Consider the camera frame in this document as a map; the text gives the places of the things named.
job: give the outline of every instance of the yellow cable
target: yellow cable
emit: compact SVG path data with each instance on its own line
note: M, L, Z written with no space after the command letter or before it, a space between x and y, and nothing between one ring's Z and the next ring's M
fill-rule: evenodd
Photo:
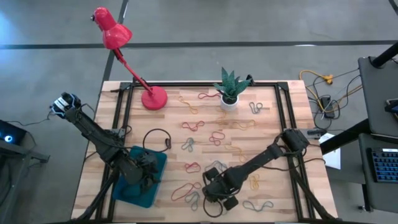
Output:
M333 75L320 75L320 74L318 74L318 73L316 73L316 72L314 72L314 71L311 71L311 70L302 70L302 71L300 72L300 75L298 76L298 77L300 78L300 80L303 80L303 73L305 73L305 72L312 73L312 74L314 74L314 75L316 75L316 76L319 76L319 77L323 78L323 79L327 82L327 84L329 84L329 85L331 85L331 84L333 83ZM323 106L322 106L322 104L321 104L321 101L320 101L320 99L317 97L317 95L316 95L309 87L306 86L305 88L314 96L315 100L318 102L318 106L321 108L322 111L324 111L325 109L323 108ZM360 90L360 89L362 89L362 85L358 85L357 87L355 87L355 88L353 88L352 90L350 90L350 91L348 92L348 94L345 94L344 96L342 96L340 99L337 100L337 104L335 104L335 105L332 107L332 110L330 110L330 111L325 110L325 113L330 113L330 112L338 111L338 108L336 109L337 105L339 105L340 102L341 102L346 96L350 96L350 95L356 93L356 92L357 92L358 90Z
M305 72L312 73L312 74L314 74L314 75L316 75L316 76L319 76L319 77L323 78L324 81L325 81L327 84L329 84L329 85L331 85L331 84L333 83L333 75L320 75L320 74L318 74L318 73L316 73L316 72L314 72L314 71L311 71L311 70L302 70L302 71L300 72L300 75L299 75L300 80L303 80L303 73L305 73Z

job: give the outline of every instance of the keyboard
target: keyboard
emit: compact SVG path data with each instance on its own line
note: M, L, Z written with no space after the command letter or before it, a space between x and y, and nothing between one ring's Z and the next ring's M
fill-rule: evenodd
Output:
M375 182L398 184L398 149L369 148L368 155Z

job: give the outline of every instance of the desk lamp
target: desk lamp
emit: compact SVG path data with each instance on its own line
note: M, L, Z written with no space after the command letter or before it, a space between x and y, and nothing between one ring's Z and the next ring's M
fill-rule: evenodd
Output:
M109 10L99 7L95 10L91 19L98 24L103 33L104 46L115 54L116 58L125 66L133 77L146 89L141 96L142 104L148 110L159 110L166 105L166 91L159 86L149 86L140 78L133 69L127 64L120 51L120 47L126 44L132 37L132 32L124 25L118 24Z

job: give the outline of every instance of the concrete floor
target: concrete floor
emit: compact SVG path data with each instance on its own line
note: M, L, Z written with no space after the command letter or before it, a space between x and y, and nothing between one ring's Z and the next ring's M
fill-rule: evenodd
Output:
M0 45L101 43L90 21L93 10L106 6L119 15L122 0L0 1ZM373 0L130 0L124 20L132 43L222 41L394 40L397 15L388 1ZM338 75L358 67L358 57L378 55L388 45L323 47L226 47L124 49L131 66L147 80L218 79L220 67L257 80L295 80L311 69ZM109 55L105 49L0 50L0 118L29 123L44 119L48 106L63 91L95 107ZM332 86L332 94L358 72ZM130 80L118 62L110 80ZM305 76L310 84L314 79ZM359 85L356 80L353 86ZM367 117L361 91L349 99L331 129L346 129ZM51 155L48 164L31 168L14 212L15 223L68 220L87 141L69 123L53 117L26 128L36 138L36 151ZM331 187L339 217L348 221L396 223L398 215L360 213L361 186L335 180Z

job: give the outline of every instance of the wooden tabletop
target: wooden tabletop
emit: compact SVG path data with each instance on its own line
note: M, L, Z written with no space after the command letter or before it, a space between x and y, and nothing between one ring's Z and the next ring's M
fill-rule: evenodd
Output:
M289 83L297 127L313 128L312 114L304 82L296 80L287 82ZM104 82L95 118L95 121L104 129L111 128L118 97L117 93L111 93L110 90L118 89L119 84L120 82ZM265 150L272 143L281 132L273 87L248 87L239 95L237 110L227 112L224 118L224 114L219 107L220 98L213 97L202 100L198 98L199 93L216 94L214 88L165 87L165 90L169 96L165 108L158 111L149 111L145 110L141 103L143 89L134 89L129 118L132 131L126 136L126 146L142 146L144 135L154 128L165 129L172 136L172 148L166 152L167 167L155 203L151 208L141 208L130 203L116 201L114 222L288 222L297 220L289 172L278 170L259 169L255 171L252 175L259 178L258 189L251 186L249 179L245 181L240 193L236 196L239 205L219 218L210 218L204 213L201 189L198 190L200 201L197 211L192 211L191 204L186 203L184 198L177 201L172 201L170 198L175 189L188 182L200 182L203 185L201 173L214 160L219 160L227 166L242 164L241 160L244 159L240 157L239 150L227 150L226 147L240 147L242 154L248 160ZM180 96L196 108L198 113L192 114L188 105L178 100ZM123 98L119 125L123 120L126 98L127 92ZM252 114L249 107L251 101L263 104L263 109L259 114ZM285 117L288 119L285 101L284 108ZM182 128L183 122L188 122L192 126L201 120L205 122L205 125L199 127L196 132ZM254 120L256 125L246 129L247 125L252 123L251 120ZM221 131L225 134L225 139L221 140L220 146L215 146L209 141L213 131ZM146 148L164 149L166 137L162 132L151 133L146 139ZM192 152L181 149L187 138L194 139ZM307 150L304 160L322 158L321 150L318 147L308 147ZM95 147L90 143L87 154L94 151ZM185 172L184 165L192 162L201 165L201 172L191 174ZM267 166L286 169L287 161L286 158L279 158L271 161ZM322 161L311 161L306 163L305 167L312 192L328 212L337 217L325 165ZM98 193L103 169L104 163L97 154L84 163L72 218L81 215ZM186 193L186 190L184 188L178 191L175 196L178 197ZM308 217L304 194L301 190L300 198L305 217ZM267 207L262 212L255 212L243 207L242 202L244 200L251 201L256 208L261 207L266 201L272 202L274 206L272 208ZM206 209L214 215L220 210L218 206L217 203L206 203ZM108 204L105 205L104 213L106 211L108 211Z

